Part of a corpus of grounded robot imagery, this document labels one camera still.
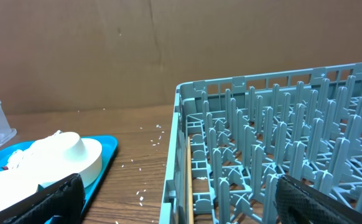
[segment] wooden strip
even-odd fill
[[[193,224],[193,197],[192,197],[192,157],[191,140],[188,137],[187,149],[187,170],[188,170],[188,224]]]

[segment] dish rack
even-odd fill
[[[188,162],[196,219],[275,223],[281,174],[362,213],[362,63],[180,84],[159,223],[188,223]]]

